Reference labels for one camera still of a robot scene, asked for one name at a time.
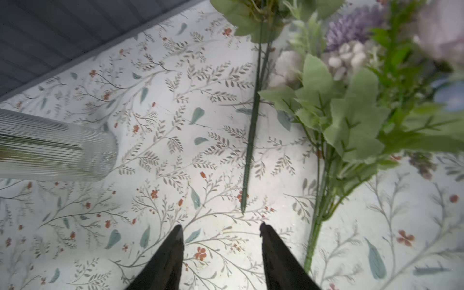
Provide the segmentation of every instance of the floral tablecloth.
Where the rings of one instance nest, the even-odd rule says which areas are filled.
[[[303,262],[317,157],[266,102],[239,209],[257,47],[233,31],[202,2],[0,105],[119,142],[101,182],[0,180],[0,289],[122,290],[176,224],[184,290],[265,289],[263,221]],[[399,162],[324,224],[324,290],[462,288],[464,156]]]

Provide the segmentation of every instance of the table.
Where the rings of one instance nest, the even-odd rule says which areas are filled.
[[[0,180],[0,289],[124,289],[176,224],[184,290],[265,289],[263,221],[303,262],[316,157],[266,102],[240,213],[257,54],[233,30],[202,2],[0,105],[119,142],[101,182]],[[324,290],[464,283],[464,156],[400,162],[324,224],[311,272]]]

